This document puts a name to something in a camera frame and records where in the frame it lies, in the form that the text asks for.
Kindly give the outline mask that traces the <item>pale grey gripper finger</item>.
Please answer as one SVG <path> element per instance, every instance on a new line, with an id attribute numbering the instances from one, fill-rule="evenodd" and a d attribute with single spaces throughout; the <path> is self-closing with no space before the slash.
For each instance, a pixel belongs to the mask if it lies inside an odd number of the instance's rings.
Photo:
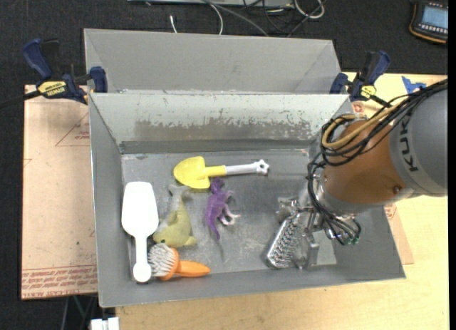
<path id="1" fill-rule="evenodd" d="M 303 269 L 306 266 L 307 250 L 308 245 L 306 241 L 306 235 L 301 234 L 296 242 L 296 248 L 294 252 L 294 264 L 299 269 Z"/>
<path id="2" fill-rule="evenodd" d="M 306 234 L 306 244 L 306 267 L 311 268 L 316 266 L 320 245 L 316 241 L 313 233 Z"/>

